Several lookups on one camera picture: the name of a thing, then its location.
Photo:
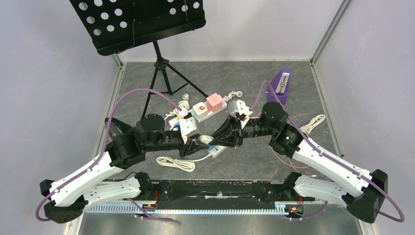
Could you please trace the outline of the white power strip with USB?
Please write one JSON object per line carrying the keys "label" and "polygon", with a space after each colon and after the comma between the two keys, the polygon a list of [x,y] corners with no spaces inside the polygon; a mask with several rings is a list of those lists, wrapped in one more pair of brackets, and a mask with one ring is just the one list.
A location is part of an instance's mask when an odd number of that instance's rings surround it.
{"label": "white power strip with USB", "polygon": [[208,148],[208,153],[213,157],[216,158],[219,156],[224,150],[226,149],[225,146],[214,145]]}

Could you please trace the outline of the white multicolour power strip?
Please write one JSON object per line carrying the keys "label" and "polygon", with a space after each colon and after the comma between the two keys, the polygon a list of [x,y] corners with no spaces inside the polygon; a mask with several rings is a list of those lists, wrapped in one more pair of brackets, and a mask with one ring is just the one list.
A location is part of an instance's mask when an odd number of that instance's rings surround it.
{"label": "white multicolour power strip", "polygon": [[[190,104],[189,104],[189,102],[188,102],[187,99],[184,99],[184,100],[180,101],[178,103],[178,105],[179,105],[179,107],[186,108],[193,115],[192,108],[190,107]],[[200,122],[206,120],[207,118],[210,118],[211,116],[217,114],[218,112],[224,110],[226,107],[227,107],[227,103],[224,101],[223,102],[223,107],[221,109],[219,109],[218,111],[216,111],[216,112],[208,112],[208,115],[206,117],[204,117],[202,119],[197,119],[197,118],[196,119],[200,123]],[[170,114],[167,114],[166,117],[165,117],[165,120],[167,120],[167,118],[171,118],[171,117],[174,117],[174,118],[168,120],[167,123],[170,126],[170,129],[174,129],[175,126],[178,126],[179,125],[179,119],[177,118],[176,111],[171,112]]]}

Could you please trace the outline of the white cube socket adapter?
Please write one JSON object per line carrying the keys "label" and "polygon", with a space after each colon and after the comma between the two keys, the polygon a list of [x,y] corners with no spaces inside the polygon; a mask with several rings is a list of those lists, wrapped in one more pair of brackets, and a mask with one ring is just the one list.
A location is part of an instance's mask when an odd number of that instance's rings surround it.
{"label": "white cube socket adapter", "polygon": [[199,102],[192,107],[193,115],[197,119],[202,119],[208,115],[208,108],[204,102]]}

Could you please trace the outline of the white plug adapter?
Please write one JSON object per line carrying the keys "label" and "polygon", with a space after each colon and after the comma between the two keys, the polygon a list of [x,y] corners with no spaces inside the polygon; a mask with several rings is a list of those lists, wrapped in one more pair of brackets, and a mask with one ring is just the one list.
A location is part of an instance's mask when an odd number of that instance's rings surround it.
{"label": "white plug adapter", "polygon": [[209,146],[210,143],[214,140],[214,137],[208,135],[200,135],[196,138],[196,144],[199,146]]}

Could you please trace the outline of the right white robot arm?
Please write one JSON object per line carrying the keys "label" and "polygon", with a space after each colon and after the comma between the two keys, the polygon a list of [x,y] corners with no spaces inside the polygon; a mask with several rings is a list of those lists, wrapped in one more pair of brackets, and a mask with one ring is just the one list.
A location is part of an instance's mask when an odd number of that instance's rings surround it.
{"label": "right white robot arm", "polygon": [[216,130],[209,145],[239,147],[245,138],[271,136],[273,151],[309,165],[330,181],[313,180],[300,173],[291,173],[283,185],[283,195],[289,200],[312,197],[336,203],[356,218],[374,223],[388,190],[388,175],[377,169],[357,167],[307,137],[290,125],[288,113],[276,102],[267,102],[260,117],[249,118],[251,112],[236,101],[226,121]]}

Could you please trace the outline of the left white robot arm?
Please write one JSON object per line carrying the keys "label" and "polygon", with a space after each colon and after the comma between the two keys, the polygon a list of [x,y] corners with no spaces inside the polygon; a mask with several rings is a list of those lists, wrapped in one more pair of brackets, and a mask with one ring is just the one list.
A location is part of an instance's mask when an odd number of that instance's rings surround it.
{"label": "left white robot arm", "polygon": [[130,126],[115,118],[107,120],[107,134],[112,127],[120,129],[100,154],[71,175],[57,181],[40,183],[43,201],[38,207],[44,211],[43,221],[67,223],[94,206],[118,199],[147,200],[154,194],[149,175],[139,172],[118,183],[101,185],[108,177],[143,162],[147,152],[177,150],[187,156],[209,147],[210,135],[201,135],[198,121],[191,114],[179,119],[176,130],[167,130],[165,120],[149,114]]}

